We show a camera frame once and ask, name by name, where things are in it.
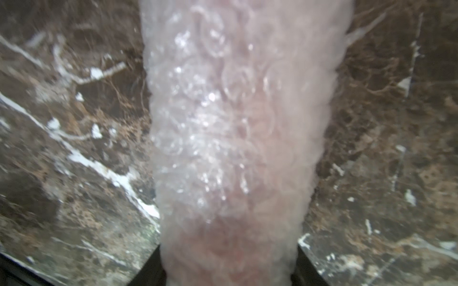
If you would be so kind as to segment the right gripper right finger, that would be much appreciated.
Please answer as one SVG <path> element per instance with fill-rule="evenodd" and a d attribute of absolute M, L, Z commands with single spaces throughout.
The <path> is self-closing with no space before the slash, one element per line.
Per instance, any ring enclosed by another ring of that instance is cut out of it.
<path fill-rule="evenodd" d="M 329 286 L 329 283 L 319 274 L 310 259 L 298 245 L 298 257 L 293 274 L 292 286 Z"/>

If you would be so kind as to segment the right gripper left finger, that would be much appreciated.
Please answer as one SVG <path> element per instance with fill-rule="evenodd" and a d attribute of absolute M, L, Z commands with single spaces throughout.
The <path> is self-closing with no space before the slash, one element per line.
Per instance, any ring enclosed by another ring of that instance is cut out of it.
<path fill-rule="evenodd" d="M 161 245 L 158 245 L 139 273 L 127 286 L 166 286 L 167 273 L 161 261 Z"/>

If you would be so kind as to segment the bubble wrap sheet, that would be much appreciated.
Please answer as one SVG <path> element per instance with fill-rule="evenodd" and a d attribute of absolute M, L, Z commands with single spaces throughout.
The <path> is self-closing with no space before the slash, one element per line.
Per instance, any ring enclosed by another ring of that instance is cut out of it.
<path fill-rule="evenodd" d="M 289 286 L 353 1 L 140 1 L 169 286 Z"/>

